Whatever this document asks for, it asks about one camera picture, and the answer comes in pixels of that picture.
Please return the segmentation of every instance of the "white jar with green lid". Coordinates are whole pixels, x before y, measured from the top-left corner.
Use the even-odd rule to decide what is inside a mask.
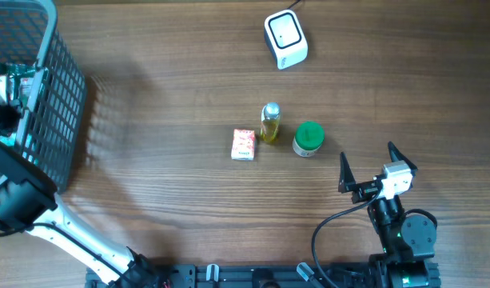
[[[325,140],[323,127],[315,122],[305,122],[298,127],[293,140],[293,149],[301,157],[312,157]]]

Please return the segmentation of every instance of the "oil bottle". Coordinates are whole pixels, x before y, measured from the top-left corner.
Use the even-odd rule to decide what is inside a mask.
[[[266,104],[261,112],[261,138],[266,143],[271,143],[277,137],[280,125],[280,107],[275,102]]]

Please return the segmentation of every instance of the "yellow liquid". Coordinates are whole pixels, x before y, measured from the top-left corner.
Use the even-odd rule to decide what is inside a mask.
[[[274,120],[264,120],[261,123],[261,138],[266,143],[271,143],[277,137],[280,118]]]

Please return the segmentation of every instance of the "basket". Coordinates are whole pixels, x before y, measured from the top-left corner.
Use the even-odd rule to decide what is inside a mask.
[[[82,72],[57,30],[50,0],[0,0],[0,62],[37,73],[15,141],[16,151],[66,189],[86,100]]]

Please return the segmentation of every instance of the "wooden table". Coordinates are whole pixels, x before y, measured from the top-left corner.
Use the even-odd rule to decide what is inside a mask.
[[[204,264],[312,261],[345,150],[359,181],[392,140],[420,168],[405,208],[439,220],[444,287],[490,286],[490,4],[307,1],[309,57],[278,71],[264,19],[288,2],[61,6],[59,29],[89,100],[69,206],[151,258]],[[234,128],[278,102],[281,135],[230,159]],[[315,158],[294,130],[319,122]],[[365,211],[323,229],[324,262],[381,252]],[[0,239],[0,287],[81,287],[85,267],[41,239]]]

